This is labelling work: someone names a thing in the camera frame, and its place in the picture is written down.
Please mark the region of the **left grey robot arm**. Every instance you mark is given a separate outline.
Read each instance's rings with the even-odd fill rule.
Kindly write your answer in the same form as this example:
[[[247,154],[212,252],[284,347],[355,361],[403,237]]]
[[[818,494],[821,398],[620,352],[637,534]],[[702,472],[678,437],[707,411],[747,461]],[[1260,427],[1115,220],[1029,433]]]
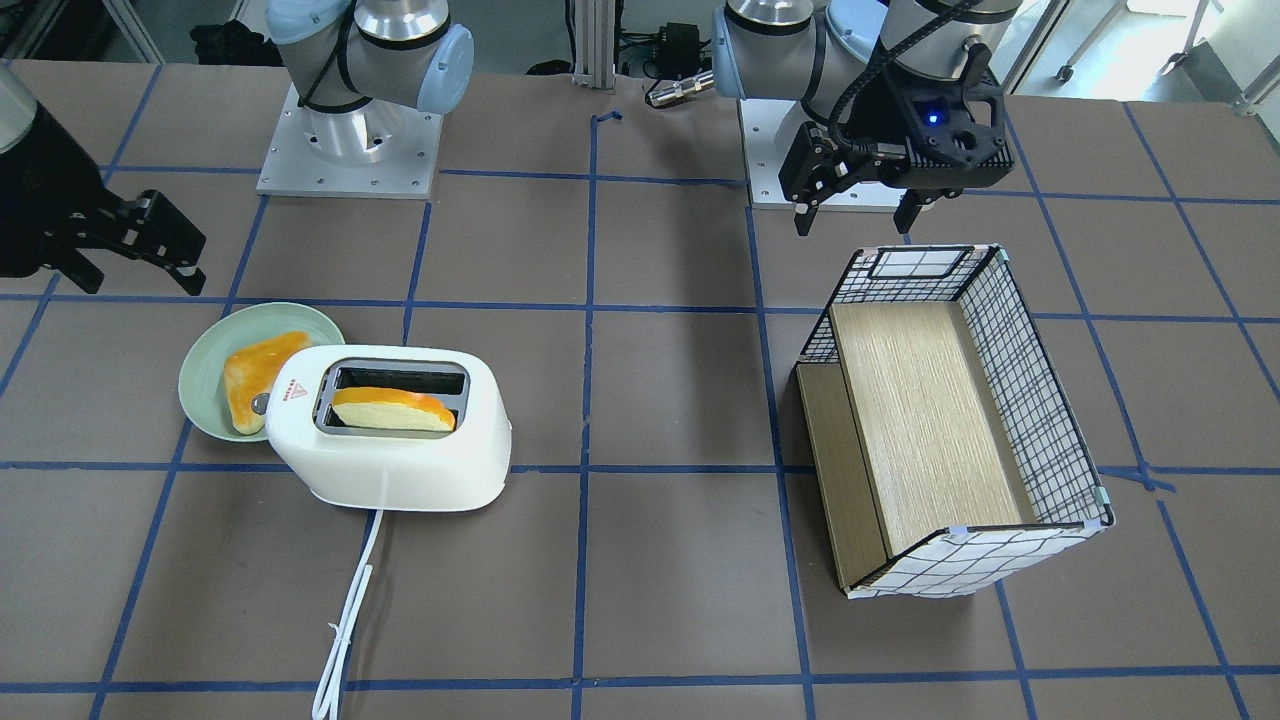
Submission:
[[[899,232],[922,210],[1014,168],[991,60],[1018,1],[727,1],[714,13],[717,91],[797,105],[777,181],[800,236],[856,184],[901,192]]]

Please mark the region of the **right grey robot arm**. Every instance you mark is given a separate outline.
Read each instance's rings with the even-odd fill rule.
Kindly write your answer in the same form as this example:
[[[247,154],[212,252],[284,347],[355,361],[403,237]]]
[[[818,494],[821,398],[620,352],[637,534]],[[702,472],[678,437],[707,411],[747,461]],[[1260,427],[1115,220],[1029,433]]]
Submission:
[[[259,178],[275,196],[428,199],[442,119],[465,95],[474,37],[445,1],[270,1],[291,77]],[[205,234],[164,193],[110,191],[93,159],[12,72],[1,81],[1,273],[61,273],[86,293],[88,251],[164,270],[202,292]]]

